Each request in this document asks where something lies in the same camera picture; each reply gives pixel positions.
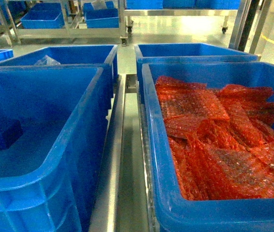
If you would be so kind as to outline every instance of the metal cart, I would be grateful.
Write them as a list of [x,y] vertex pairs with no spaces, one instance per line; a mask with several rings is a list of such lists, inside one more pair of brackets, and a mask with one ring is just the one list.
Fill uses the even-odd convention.
[[[52,39],[52,38],[120,38],[122,45],[127,45],[126,23],[124,17],[124,0],[118,0],[119,6],[119,28],[103,28],[103,29],[83,29],[80,26],[84,23],[83,12],[81,10],[81,1],[78,1],[78,10],[73,18],[66,13],[65,5],[69,0],[46,0],[44,2],[60,3],[62,14],[65,22],[65,28],[62,29],[23,29],[21,24],[15,21],[10,13],[9,1],[24,1],[24,0],[6,0],[5,8],[8,13],[11,25],[8,25],[3,11],[0,8],[0,35],[7,35],[8,44],[12,45],[14,42],[21,44],[22,39]],[[10,32],[10,28],[14,31],[14,36]]]
[[127,16],[128,33],[132,32],[132,16],[224,16],[222,33],[228,29],[228,17],[236,16],[237,10],[209,10],[209,9],[163,9],[163,10],[124,10]]

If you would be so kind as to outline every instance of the caster wheel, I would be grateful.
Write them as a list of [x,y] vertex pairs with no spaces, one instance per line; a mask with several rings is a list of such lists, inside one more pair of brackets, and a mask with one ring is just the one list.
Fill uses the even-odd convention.
[[126,39],[122,39],[122,46],[126,47],[127,46],[127,40]]

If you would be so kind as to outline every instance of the clear plastic bag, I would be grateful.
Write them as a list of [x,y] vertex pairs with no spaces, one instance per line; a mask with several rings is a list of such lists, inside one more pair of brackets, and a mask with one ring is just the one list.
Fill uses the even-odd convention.
[[38,60],[34,65],[35,66],[42,66],[42,65],[48,65],[48,66],[54,66],[54,65],[60,65],[57,60],[51,58],[48,55],[45,55],[42,59]]
[[104,0],[95,0],[92,2],[94,10],[107,9],[107,5]]

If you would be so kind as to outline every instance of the blue foam block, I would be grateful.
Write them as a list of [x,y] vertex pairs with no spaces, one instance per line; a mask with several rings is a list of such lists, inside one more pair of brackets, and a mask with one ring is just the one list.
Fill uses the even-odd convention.
[[8,149],[22,135],[19,120],[0,118],[0,150]]

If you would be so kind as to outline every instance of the gray floor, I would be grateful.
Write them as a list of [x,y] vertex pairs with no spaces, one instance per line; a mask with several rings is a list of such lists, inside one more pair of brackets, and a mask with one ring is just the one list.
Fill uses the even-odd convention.
[[[133,17],[133,34],[127,47],[119,47],[119,73],[136,73],[134,44],[142,43],[192,43],[203,42],[227,47],[235,18],[230,17],[229,29],[221,32],[223,17]],[[248,47],[253,38],[250,35]],[[261,61],[274,64],[274,29],[269,37]],[[20,56],[50,45],[64,44],[118,44],[116,39],[77,39],[72,40],[24,40],[23,45],[14,49]],[[4,38],[0,38],[0,48],[9,48]],[[136,94],[127,94],[124,122],[124,174],[119,203],[119,231],[143,232],[146,229],[143,170],[141,157],[140,131],[137,113]]]

